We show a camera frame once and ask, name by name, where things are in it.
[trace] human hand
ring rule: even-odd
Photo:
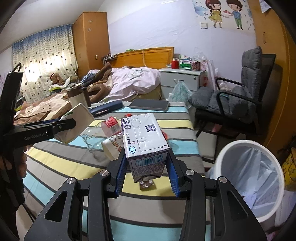
[[[12,169],[11,163],[9,161],[7,161],[6,159],[3,160],[2,156],[0,156],[0,169],[5,170],[4,161],[5,161],[7,170],[11,170]],[[27,161],[27,156],[26,156],[25,153],[23,153],[22,157],[21,157],[21,164],[20,164],[19,169],[18,169],[18,172],[19,172],[19,174],[20,174],[20,176],[22,178],[26,177],[26,175],[27,175],[26,161]]]

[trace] blue gripper pad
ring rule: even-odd
[[[117,196],[119,196],[119,194],[122,191],[124,179],[126,177],[127,167],[128,167],[128,160],[126,158],[126,155],[124,154],[123,159],[122,159],[122,162],[120,164],[118,175],[117,175],[117,178],[116,178],[116,189],[115,189],[115,193],[116,193]]]
[[[170,185],[172,187],[173,193],[176,195],[176,197],[179,197],[179,195],[180,195],[179,179],[178,179],[177,172],[174,168],[173,161],[172,161],[172,158],[170,155],[168,155],[165,166],[168,171],[168,177],[170,179]]]

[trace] cartoon boy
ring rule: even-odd
[[[240,11],[242,10],[242,4],[239,0],[227,0],[226,3],[233,10],[232,14],[229,16],[234,16],[234,20],[237,24],[237,29],[242,28],[242,15]]]

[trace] trash can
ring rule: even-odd
[[[219,153],[207,177],[226,177],[248,204],[259,223],[278,209],[284,194],[284,175],[275,156],[254,141],[239,140]]]

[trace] striped tablecloth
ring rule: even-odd
[[[137,110],[125,107],[101,116],[91,125],[116,116],[153,112],[160,127],[168,135],[168,143],[176,157],[189,169],[204,174],[204,167],[188,111],[183,103],[171,103],[168,111]],[[68,177],[79,180],[92,177],[109,163],[103,150],[96,158],[82,137],[65,145],[55,139],[35,144],[27,152],[28,174],[24,178],[25,203],[37,216]],[[177,200],[172,192],[166,170],[154,179],[156,188],[141,191],[130,173],[126,174],[121,195],[109,199],[114,241],[179,240],[184,217],[185,200]],[[87,232],[87,198],[83,209],[83,232]]]

